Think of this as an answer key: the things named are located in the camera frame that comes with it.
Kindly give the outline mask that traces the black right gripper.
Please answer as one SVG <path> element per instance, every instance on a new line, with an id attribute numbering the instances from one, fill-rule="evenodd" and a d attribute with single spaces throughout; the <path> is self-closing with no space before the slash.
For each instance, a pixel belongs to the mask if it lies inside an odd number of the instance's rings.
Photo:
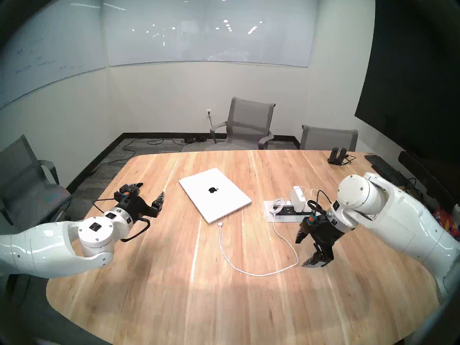
<path id="1" fill-rule="evenodd" d="M 299 225 L 295 243 L 300 244 L 307 236 L 311 236 L 316 245 L 313 256 L 302 263 L 303 268 L 324 267 L 334 259 L 333 246 L 345 233 L 336 228 L 324 215 L 303 218 L 303 226 Z"/>

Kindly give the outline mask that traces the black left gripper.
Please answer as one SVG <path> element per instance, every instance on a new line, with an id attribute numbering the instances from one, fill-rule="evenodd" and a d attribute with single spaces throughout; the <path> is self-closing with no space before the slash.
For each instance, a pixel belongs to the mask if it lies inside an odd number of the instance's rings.
<path id="1" fill-rule="evenodd" d="M 164 203 L 165 193 L 163 191 L 149 206 L 139 196 L 140 188 L 143 185 L 144 183 L 125 184 L 121 187 L 121 192 L 114 193 L 114 199 L 118 202 L 116 208 L 126 211 L 132 221 L 138 221 L 143 216 L 157 218 Z"/>

